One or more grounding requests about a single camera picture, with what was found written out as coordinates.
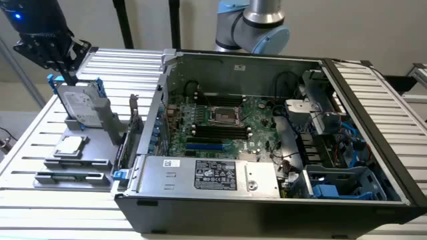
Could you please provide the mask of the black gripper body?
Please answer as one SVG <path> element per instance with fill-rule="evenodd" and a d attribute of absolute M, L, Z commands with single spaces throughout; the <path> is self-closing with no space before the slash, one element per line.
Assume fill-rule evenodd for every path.
<path fill-rule="evenodd" d="M 56 0 L 3 0 L 0 9 L 19 33 L 14 50 L 43 68 L 71 68 L 75 37 Z"/>

